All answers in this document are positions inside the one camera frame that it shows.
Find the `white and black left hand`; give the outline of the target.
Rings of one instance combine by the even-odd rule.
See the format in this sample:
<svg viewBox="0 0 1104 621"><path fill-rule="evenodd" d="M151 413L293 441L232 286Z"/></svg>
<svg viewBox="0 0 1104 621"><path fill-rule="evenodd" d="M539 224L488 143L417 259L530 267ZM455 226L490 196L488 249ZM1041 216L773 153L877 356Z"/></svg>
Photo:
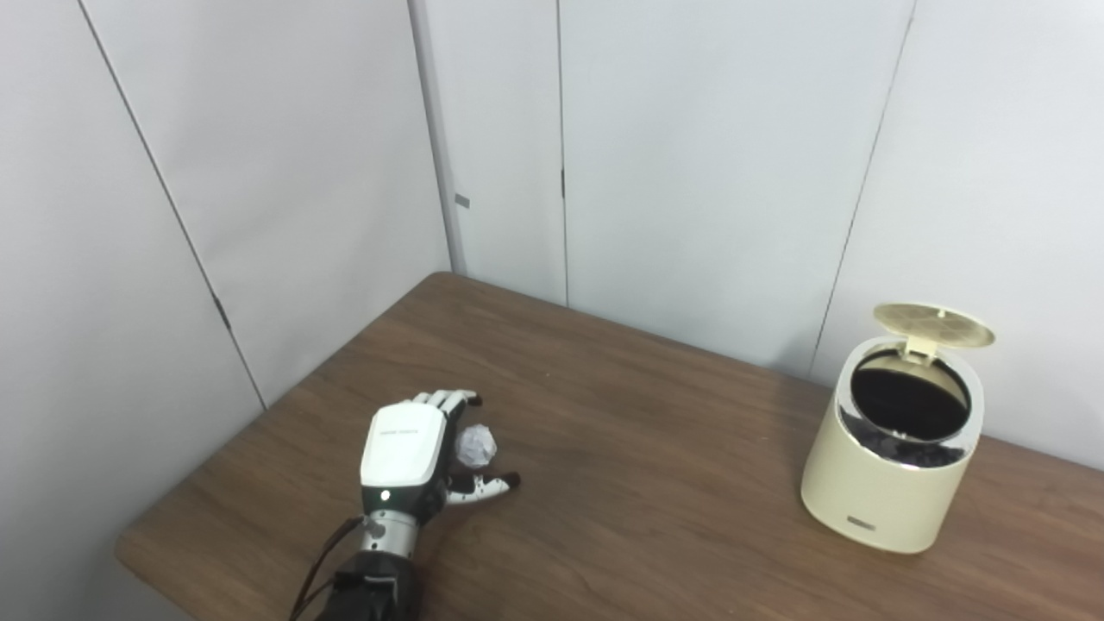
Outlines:
<svg viewBox="0 0 1104 621"><path fill-rule="evenodd" d="M423 392L372 417L361 457L363 514L413 518L425 526L445 508L492 499L520 487L520 474L488 476L454 471L456 439L467 406L481 406L469 390Z"/></svg>

